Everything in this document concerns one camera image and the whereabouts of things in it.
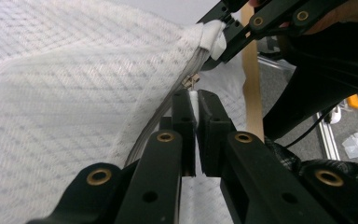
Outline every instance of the black plastic part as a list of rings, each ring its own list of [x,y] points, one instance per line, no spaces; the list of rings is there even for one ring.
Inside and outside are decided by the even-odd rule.
[[[229,133],[225,152],[249,197],[246,223],[336,223],[255,135]]]
[[[203,90],[198,93],[200,124],[197,137],[202,172],[207,176],[220,176],[226,133],[235,131],[235,127],[216,94]]]
[[[325,176],[317,177],[318,171],[323,171]],[[339,183],[339,179],[342,186],[329,183]],[[337,223],[358,223],[358,183],[354,179],[336,168],[314,164],[304,168],[302,181]]]
[[[297,68],[278,101],[263,118],[265,136],[271,140],[281,138],[305,119],[358,92],[329,78],[333,73],[336,71]]]
[[[231,12],[237,12],[248,2],[248,0],[222,0],[222,1],[226,4],[228,10]]]
[[[235,175],[231,166],[226,163],[220,180],[220,189],[234,223],[245,223],[249,209],[249,197]]]
[[[158,129],[171,129],[172,128],[172,118],[171,117],[162,117],[159,120]]]
[[[263,119],[271,140],[358,92],[358,23],[336,24],[316,35],[278,36],[278,41],[296,71]]]
[[[91,172],[106,169],[111,178],[98,186],[87,182]],[[120,207],[124,190],[118,167],[107,163],[96,163],[83,169],[65,190],[60,202],[50,216],[31,220],[29,224],[52,223],[110,223]]]
[[[266,33],[270,28],[277,28],[291,15],[301,4],[302,0],[281,0],[271,1],[249,20],[252,33],[260,35]]]
[[[138,162],[115,224],[178,223],[182,137],[153,133]]]
[[[309,0],[293,13],[293,26],[300,34],[320,20],[327,12],[347,2],[347,0]]]
[[[188,90],[177,91],[172,97],[172,127],[183,139],[182,176],[196,175],[196,119]]]

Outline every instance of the black wire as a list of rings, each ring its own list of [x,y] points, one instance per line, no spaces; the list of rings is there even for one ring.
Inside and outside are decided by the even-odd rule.
[[[304,132],[303,134],[301,134],[301,136],[299,136],[295,141],[293,141],[291,144],[287,145],[286,147],[291,147],[292,145],[296,144],[297,142],[301,141],[305,136],[307,136],[315,127],[316,125],[318,125],[329,113],[332,109],[334,109],[334,107],[336,107],[338,104],[336,105],[331,105],[330,107],[327,107],[324,112],[322,113],[322,115],[315,121],[314,124],[312,124],[312,126],[310,126],[309,129],[307,129],[306,132]]]

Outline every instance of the brass screw hole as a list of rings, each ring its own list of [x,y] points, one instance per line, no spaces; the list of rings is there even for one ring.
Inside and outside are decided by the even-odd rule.
[[[344,185],[344,181],[342,180],[342,178],[331,171],[318,170],[316,171],[315,175],[325,185],[329,185],[332,187],[341,187],[342,185]]]
[[[252,137],[245,133],[237,133],[235,139],[242,143],[250,143],[253,141]]]
[[[171,142],[175,137],[171,133],[161,133],[157,136],[160,142]]]
[[[256,18],[254,19],[254,25],[255,25],[255,26],[259,26],[259,25],[261,25],[261,24],[263,24],[263,18],[261,18],[261,17],[256,17]]]
[[[112,172],[108,169],[98,168],[87,176],[87,183],[92,186],[99,186],[106,183],[112,177]]]
[[[300,12],[298,12],[298,14],[297,14],[297,19],[298,19],[299,21],[304,21],[304,20],[306,20],[306,19],[308,18],[309,15],[310,15],[310,14],[308,14],[307,11],[300,11]]]

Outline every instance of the screw hole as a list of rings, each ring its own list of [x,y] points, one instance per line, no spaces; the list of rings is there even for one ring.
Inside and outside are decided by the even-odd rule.
[[[235,135],[235,139],[237,139],[237,141],[242,143],[250,143],[253,140],[251,136],[245,133],[237,133]]]
[[[161,133],[157,136],[160,142],[171,142],[174,136],[171,133]]]
[[[329,185],[332,187],[341,187],[344,185],[344,181],[342,178],[328,170],[318,170],[315,173],[316,178],[318,178],[325,185]]]
[[[297,197],[295,195],[291,194],[291,193],[283,193],[282,198],[287,203],[298,203]]]
[[[247,135],[240,135],[238,136],[240,140],[249,141],[249,137]]]
[[[259,25],[261,25],[261,24],[263,24],[263,18],[261,18],[261,17],[256,17],[256,18],[254,19],[254,25],[255,25],[255,26],[259,26]]]
[[[110,170],[99,168],[89,173],[87,183],[92,186],[99,186],[106,183],[110,177],[112,177]]]
[[[148,192],[144,193],[144,196],[142,197],[142,199],[146,203],[155,202],[157,200],[157,198],[158,198],[158,195],[155,191],[148,191]]]
[[[297,14],[297,19],[299,21],[304,21],[304,20],[306,20],[308,18],[308,16],[309,16],[309,14],[308,14],[307,11],[300,11]]]

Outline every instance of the white cloth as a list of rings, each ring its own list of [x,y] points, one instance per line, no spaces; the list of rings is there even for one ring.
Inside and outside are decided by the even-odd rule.
[[[0,223],[47,216],[95,162],[122,167],[175,83],[208,58],[205,29],[217,38],[222,26],[178,25],[113,1],[0,1]],[[218,88],[201,83],[244,126],[243,82],[233,76],[227,89],[218,69],[201,73]],[[185,179],[182,194],[184,223],[230,221],[217,179]]]

